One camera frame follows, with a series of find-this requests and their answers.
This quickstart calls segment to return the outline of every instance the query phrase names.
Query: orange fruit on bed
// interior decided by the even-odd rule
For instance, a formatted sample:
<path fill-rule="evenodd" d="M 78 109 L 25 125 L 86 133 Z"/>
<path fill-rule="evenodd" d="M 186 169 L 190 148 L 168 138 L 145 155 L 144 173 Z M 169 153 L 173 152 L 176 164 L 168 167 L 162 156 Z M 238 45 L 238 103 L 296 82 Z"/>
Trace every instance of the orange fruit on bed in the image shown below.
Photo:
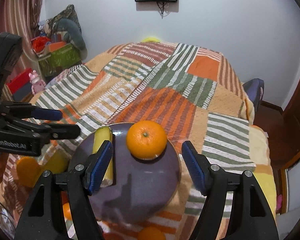
<path fill-rule="evenodd" d="M 22 157 L 17 161 L 17 175 L 20 184 L 26 187 L 34 187 L 40 177 L 41 167 L 32 157 Z"/>
<path fill-rule="evenodd" d="M 138 233 L 138 240 L 166 240 L 166 236 L 155 227 L 147 227 Z"/>
<path fill-rule="evenodd" d="M 160 156 L 167 145 L 167 134 L 153 121 L 140 121 L 130 127 L 127 133 L 127 148 L 141 160 L 153 160 Z"/>
<path fill-rule="evenodd" d="M 72 221 L 69 203 L 63 204 L 62 208 L 63 208 L 63 215 L 65 216 L 65 218 Z"/>

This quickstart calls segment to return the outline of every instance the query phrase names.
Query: striped blanket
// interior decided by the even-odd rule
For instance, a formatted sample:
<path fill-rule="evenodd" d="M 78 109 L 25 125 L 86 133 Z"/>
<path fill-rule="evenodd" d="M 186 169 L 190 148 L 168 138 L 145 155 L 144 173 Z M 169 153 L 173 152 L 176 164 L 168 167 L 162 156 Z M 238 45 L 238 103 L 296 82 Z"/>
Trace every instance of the striped blanket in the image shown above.
<path fill-rule="evenodd" d="M 34 101 L 37 106 L 60 109 L 60 122 L 77 123 L 81 134 L 77 139 L 52 141 L 45 146 L 41 164 L 59 150 L 72 155 L 100 126 L 153 120 L 164 127 L 179 153 L 181 144 L 190 140 L 199 153 L 226 171 L 248 169 L 257 179 L 262 175 L 261 187 L 275 208 L 267 140 L 261 129 L 250 125 L 253 104 L 221 53 L 186 44 L 130 43 L 115 46 L 69 73 Z M 0 186 L 0 200 L 16 220 L 29 193 L 15 179 L 17 158 L 10 155 Z M 168 240 L 187 240 L 205 197 L 193 187 L 181 155 L 180 160 L 181 183 L 163 211 L 135 225 L 100 221 L 103 230 L 136 239 L 143 227 L 155 226 Z M 219 238 L 226 232 L 232 196 L 227 194 Z M 66 221 L 66 225 L 69 236 L 76 239 L 72 222 Z"/>

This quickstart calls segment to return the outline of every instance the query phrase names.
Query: round plate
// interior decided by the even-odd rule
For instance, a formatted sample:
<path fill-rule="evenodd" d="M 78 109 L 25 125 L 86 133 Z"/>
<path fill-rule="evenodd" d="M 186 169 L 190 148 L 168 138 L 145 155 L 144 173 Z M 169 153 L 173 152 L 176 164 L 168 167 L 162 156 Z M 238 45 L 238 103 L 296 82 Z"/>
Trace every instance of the round plate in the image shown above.
<path fill-rule="evenodd" d="M 170 141 L 155 160 L 134 158 L 126 146 L 133 123 L 110 125 L 114 144 L 114 185 L 100 188 L 89 197 L 94 215 L 115 223 L 146 220 L 166 206 L 174 196 L 181 177 L 178 154 Z M 84 163 L 92 153 L 94 133 L 76 149 L 69 170 Z"/>

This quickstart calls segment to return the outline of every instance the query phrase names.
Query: blue gripper pad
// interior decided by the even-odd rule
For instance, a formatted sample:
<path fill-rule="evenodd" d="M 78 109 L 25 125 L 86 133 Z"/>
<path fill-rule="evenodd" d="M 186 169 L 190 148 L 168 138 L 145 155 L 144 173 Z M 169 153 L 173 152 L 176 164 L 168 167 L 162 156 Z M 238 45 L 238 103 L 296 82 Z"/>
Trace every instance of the blue gripper pad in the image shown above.
<path fill-rule="evenodd" d="M 190 177 L 196 190 L 199 190 L 203 196 L 208 195 L 208 189 L 205 184 L 204 173 L 201 170 L 194 154 L 198 154 L 190 141 L 185 141 L 181 147 L 183 160 L 186 163 Z"/>
<path fill-rule="evenodd" d="M 100 188 L 112 155 L 113 145 L 110 141 L 104 141 L 97 153 L 92 156 L 90 155 L 90 157 L 94 159 L 91 164 L 95 163 L 95 165 L 89 166 L 86 170 L 86 182 L 88 183 L 87 191 L 89 192 L 89 195 L 92 195 L 94 191 Z"/>
<path fill-rule="evenodd" d="M 31 117 L 39 120 L 60 121 L 62 119 L 62 112 L 54 109 L 36 108 L 31 111 Z"/>

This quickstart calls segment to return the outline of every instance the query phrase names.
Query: fabric bin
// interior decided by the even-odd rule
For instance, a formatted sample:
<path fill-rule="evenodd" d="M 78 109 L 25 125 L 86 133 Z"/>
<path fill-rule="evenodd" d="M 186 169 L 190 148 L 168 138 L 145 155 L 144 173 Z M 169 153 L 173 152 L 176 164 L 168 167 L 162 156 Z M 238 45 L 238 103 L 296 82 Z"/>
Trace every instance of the fabric bin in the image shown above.
<path fill-rule="evenodd" d="M 78 62 L 81 62 L 79 51 L 71 43 L 39 60 L 42 74 L 45 77 L 58 75 Z"/>

